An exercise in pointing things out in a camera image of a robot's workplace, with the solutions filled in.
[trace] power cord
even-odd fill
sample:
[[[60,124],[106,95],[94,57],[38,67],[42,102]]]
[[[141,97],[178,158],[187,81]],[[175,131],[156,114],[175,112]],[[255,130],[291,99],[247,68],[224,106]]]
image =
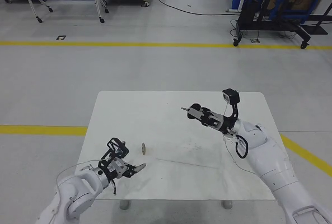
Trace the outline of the power cord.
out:
[[[233,25],[232,21],[236,21],[236,22],[237,22],[238,20],[231,20],[231,25],[233,26],[233,29],[230,30],[229,33],[230,33],[230,35],[231,35],[232,37],[237,38],[238,36],[234,36],[234,35],[232,34],[232,31],[233,31],[233,30],[236,30],[235,25]]]
[[[296,36],[296,32],[294,32],[294,34],[292,35],[286,35],[286,32],[284,31],[284,35],[279,35],[280,38],[287,38],[287,39],[294,39],[294,37]]]
[[[188,11],[185,11],[185,10],[181,10],[180,8],[170,6],[169,4],[166,4],[161,0],[158,0],[158,1],[161,2],[162,4],[164,4],[165,6],[168,6],[168,7],[174,8],[175,10],[185,12],[185,13],[188,13],[188,14],[192,14],[192,15],[199,15],[199,16],[239,16],[239,14],[234,14],[234,13],[202,14],[202,13],[188,12]]]

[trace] black frame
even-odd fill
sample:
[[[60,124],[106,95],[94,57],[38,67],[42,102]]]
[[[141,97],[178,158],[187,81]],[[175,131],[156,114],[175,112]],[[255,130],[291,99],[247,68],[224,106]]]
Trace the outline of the black frame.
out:
[[[259,13],[257,20],[254,20],[255,13],[258,11],[258,2],[250,2],[246,7],[244,7],[240,13],[239,19],[236,24],[236,34],[237,39],[233,39],[233,45],[238,46],[239,42],[242,39],[241,31],[242,30],[268,30],[268,31],[290,31],[295,32],[299,35],[303,42],[301,43],[300,48],[304,49],[308,46],[308,41],[310,40],[310,35],[299,27],[298,22],[293,22],[290,20],[282,19],[282,14],[289,4],[289,0],[285,0],[280,7],[277,17],[275,20],[263,21],[263,17],[266,14],[270,0],[265,0],[263,3],[263,8]]]

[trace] gray floor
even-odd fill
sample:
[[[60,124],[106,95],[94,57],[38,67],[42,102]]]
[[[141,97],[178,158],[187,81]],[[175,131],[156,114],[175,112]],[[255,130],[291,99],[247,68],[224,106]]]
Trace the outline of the gray floor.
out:
[[[167,3],[222,13],[229,2]],[[148,8],[110,6],[100,24],[92,2],[36,5],[0,1],[0,40],[232,43],[230,17],[194,16],[157,1]],[[316,36],[313,45],[332,45]],[[261,32],[262,44],[295,44]],[[244,43],[256,32],[249,32]],[[282,134],[332,165],[332,51],[189,48],[0,46],[0,124],[87,126],[101,90],[262,92]],[[54,178],[77,162],[83,137],[0,135],[0,223],[33,223],[53,196]],[[288,151],[298,177],[332,210],[332,178]],[[97,201],[81,223],[284,223],[274,201]]]

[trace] table leg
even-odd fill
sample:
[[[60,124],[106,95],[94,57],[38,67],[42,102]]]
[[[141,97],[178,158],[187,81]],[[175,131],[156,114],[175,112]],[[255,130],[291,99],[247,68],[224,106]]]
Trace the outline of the table leg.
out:
[[[233,207],[233,203],[231,200],[223,200],[221,203],[222,207],[225,209],[231,209]]]
[[[120,200],[120,209],[127,210],[130,207],[131,201],[130,200]]]

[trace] small object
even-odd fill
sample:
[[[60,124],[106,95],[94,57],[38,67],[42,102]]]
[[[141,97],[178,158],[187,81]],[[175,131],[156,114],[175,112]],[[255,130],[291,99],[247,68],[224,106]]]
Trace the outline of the small object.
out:
[[[66,35],[60,35],[56,39],[57,40],[65,40],[65,38],[66,38]]]
[[[260,41],[259,41],[259,39],[250,39],[250,41],[251,41],[251,43],[252,44],[260,44]]]
[[[146,154],[146,145],[142,142],[142,154]]]

